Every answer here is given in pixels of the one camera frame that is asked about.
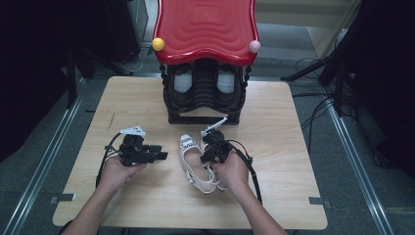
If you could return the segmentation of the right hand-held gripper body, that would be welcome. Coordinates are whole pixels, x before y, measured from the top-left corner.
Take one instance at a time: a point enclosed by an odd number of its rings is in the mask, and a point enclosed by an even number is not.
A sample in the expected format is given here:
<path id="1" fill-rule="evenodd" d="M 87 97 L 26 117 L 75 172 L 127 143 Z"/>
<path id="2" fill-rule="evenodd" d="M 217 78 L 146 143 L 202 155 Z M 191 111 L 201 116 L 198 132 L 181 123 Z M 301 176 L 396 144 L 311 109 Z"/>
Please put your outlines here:
<path id="1" fill-rule="evenodd" d="M 214 155 L 213 162 L 220 161 L 221 163 L 224 163 L 231 150 L 231 144 L 224 139 L 223 133 L 219 130 L 216 130 L 216 128 L 226 120 L 227 117 L 224 117 L 222 120 L 211 126 L 208 126 L 201 132 L 202 141 L 204 144 L 207 144 L 207 149 L 205 152 L 212 151 Z"/>

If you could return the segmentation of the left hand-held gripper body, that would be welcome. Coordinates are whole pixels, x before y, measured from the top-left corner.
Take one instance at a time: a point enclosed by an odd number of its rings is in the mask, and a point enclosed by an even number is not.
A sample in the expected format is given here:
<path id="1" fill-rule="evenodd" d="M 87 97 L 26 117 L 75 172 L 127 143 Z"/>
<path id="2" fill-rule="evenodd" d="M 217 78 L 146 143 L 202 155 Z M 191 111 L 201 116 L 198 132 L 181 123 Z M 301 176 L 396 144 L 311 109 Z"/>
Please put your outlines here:
<path id="1" fill-rule="evenodd" d="M 146 148 L 143 145 L 146 132 L 139 126 L 124 128 L 120 132 L 124 134 L 122 144 L 119 146 L 118 154 L 123 160 L 125 166 L 133 166 L 137 164 L 146 164 Z"/>

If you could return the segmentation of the red and black shoe rack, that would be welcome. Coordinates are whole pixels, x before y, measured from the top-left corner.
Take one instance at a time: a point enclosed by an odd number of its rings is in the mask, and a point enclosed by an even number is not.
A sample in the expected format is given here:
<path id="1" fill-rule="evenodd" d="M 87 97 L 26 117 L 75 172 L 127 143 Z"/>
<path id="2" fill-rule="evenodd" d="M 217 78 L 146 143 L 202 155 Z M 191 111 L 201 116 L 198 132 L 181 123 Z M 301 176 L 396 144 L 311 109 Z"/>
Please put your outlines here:
<path id="1" fill-rule="evenodd" d="M 217 117 L 191 117 L 209 108 L 237 124 L 246 100 L 251 65 L 260 49 L 255 0 L 158 0 L 152 47 L 160 63 L 168 121 L 174 124 L 214 123 Z M 190 64 L 193 84 L 187 92 L 173 89 L 174 69 Z M 217 71 L 235 71 L 235 91 L 216 86 Z"/>

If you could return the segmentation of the person's left hand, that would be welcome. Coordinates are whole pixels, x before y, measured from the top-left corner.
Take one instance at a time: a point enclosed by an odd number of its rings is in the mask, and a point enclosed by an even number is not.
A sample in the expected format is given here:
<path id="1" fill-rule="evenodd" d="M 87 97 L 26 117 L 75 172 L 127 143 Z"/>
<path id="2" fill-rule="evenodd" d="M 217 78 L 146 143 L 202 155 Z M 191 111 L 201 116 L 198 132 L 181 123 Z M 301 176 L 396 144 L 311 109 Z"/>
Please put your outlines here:
<path id="1" fill-rule="evenodd" d="M 109 157 L 104 163 L 96 191 L 100 195 L 113 197 L 124 184 L 146 167 L 146 164 L 125 166 L 120 157 Z"/>

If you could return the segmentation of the person's right hand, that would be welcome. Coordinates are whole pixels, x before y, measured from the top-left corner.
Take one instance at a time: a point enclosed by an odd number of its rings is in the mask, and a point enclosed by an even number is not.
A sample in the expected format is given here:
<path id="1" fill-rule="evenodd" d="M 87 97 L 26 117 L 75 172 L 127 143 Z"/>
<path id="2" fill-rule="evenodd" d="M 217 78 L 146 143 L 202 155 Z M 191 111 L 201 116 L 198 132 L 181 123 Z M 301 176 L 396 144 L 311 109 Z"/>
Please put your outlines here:
<path id="1" fill-rule="evenodd" d="M 236 152 L 230 152 L 223 164 L 211 163 L 210 166 L 219 177 L 219 186 L 228 189 L 235 198 L 250 190 L 248 169 Z"/>

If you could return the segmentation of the black metal stand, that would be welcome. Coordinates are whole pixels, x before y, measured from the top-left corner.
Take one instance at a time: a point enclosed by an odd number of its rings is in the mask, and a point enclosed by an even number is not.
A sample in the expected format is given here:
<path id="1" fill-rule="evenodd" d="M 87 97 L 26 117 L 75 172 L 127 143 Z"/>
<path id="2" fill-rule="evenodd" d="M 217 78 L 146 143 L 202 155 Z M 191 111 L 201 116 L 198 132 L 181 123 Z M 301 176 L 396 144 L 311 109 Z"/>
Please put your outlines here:
<path id="1" fill-rule="evenodd" d="M 80 46 L 71 47 L 67 53 L 67 78 L 69 86 L 68 109 L 74 104 L 77 95 L 75 70 L 79 70 L 84 77 L 92 78 L 95 74 L 95 69 L 91 64 L 92 61 L 98 62 L 102 66 L 114 71 L 117 75 L 127 76 L 127 73 L 119 66 L 101 58 L 91 50 Z"/>

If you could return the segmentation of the dark curtain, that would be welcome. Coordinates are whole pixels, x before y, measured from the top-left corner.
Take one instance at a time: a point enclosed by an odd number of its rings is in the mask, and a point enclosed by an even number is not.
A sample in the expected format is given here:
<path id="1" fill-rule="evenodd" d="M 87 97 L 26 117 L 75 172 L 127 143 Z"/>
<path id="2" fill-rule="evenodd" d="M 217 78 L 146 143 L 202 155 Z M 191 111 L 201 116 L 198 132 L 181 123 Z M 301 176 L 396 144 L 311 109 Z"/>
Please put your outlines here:
<path id="1" fill-rule="evenodd" d="M 0 163 L 62 97 L 73 46 L 117 66 L 138 53 L 133 0 L 0 0 Z"/>
<path id="2" fill-rule="evenodd" d="M 415 179 L 415 0 L 362 0 L 336 56 L 378 163 Z"/>

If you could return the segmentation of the black tripod stand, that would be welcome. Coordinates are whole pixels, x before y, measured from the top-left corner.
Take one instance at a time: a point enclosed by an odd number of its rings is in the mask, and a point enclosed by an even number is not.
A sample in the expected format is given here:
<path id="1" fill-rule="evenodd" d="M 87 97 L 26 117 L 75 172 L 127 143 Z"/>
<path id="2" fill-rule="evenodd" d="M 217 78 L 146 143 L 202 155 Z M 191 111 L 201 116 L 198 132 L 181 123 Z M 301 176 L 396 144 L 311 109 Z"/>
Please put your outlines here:
<path id="1" fill-rule="evenodd" d="M 317 71 L 323 68 L 323 71 L 318 76 L 318 82 L 321 86 L 329 86 L 332 82 L 335 83 L 334 88 L 334 109 L 341 115 L 342 114 L 342 97 L 344 82 L 346 79 L 346 62 L 343 56 L 346 53 L 346 46 L 350 43 L 351 37 L 355 32 L 354 19 L 358 16 L 360 3 L 363 0 L 350 0 L 351 3 L 348 7 L 344 20 L 341 26 L 336 31 L 336 38 L 331 43 L 333 49 L 327 56 L 317 60 L 314 64 L 311 64 L 303 70 L 299 70 L 294 74 L 282 77 L 283 81 L 295 81 L 303 76 L 308 75 L 311 72 Z"/>

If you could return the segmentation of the grey metal table bracket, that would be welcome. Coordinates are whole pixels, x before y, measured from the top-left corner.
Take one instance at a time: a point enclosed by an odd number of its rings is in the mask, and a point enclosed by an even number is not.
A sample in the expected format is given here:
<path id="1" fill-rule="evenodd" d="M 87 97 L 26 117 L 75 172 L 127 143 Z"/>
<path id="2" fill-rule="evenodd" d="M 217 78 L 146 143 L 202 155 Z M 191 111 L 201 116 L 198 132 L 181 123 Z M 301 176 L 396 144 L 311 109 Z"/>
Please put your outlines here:
<path id="1" fill-rule="evenodd" d="M 319 206 L 323 206 L 324 208 L 331 207 L 330 201 L 324 200 L 323 198 L 320 198 L 320 197 L 309 197 L 308 201 L 311 205 L 319 205 Z"/>
<path id="2" fill-rule="evenodd" d="M 75 195 L 73 193 L 59 194 L 59 195 L 52 196 L 49 200 L 49 203 L 52 205 L 56 205 L 59 202 L 71 202 L 74 200 L 74 198 L 75 198 Z"/>

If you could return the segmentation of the metal floor rail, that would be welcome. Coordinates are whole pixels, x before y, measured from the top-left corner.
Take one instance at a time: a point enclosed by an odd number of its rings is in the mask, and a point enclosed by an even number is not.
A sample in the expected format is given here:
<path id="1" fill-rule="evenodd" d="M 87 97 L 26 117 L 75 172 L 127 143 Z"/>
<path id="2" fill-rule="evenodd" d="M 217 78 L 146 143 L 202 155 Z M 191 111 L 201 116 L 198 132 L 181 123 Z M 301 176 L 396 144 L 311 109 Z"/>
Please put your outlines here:
<path id="1" fill-rule="evenodd" d="M 66 108 L 60 122 L 57 125 L 53 136 L 48 142 L 48 146 L 45 149 L 42 157 L 39 159 L 36 169 L 29 178 L 27 185 L 24 187 L 23 192 L 20 194 L 14 207 L 11 217 L 7 220 L 4 230 L 0 235 L 19 235 L 22 230 L 23 224 L 29 214 L 43 184 L 53 165 L 53 162 L 58 155 L 62 143 L 64 142 L 69 128 L 74 120 L 74 117 L 79 109 L 82 99 L 84 97 L 85 89 L 88 86 L 88 81 L 85 78 L 81 78 L 76 88 L 78 93 L 75 95 L 75 99 L 70 108 Z"/>
<path id="2" fill-rule="evenodd" d="M 344 119 L 338 116 L 334 108 L 329 109 L 329 114 L 344 146 L 352 171 L 379 235 L 395 235 L 386 210 L 348 133 Z"/>

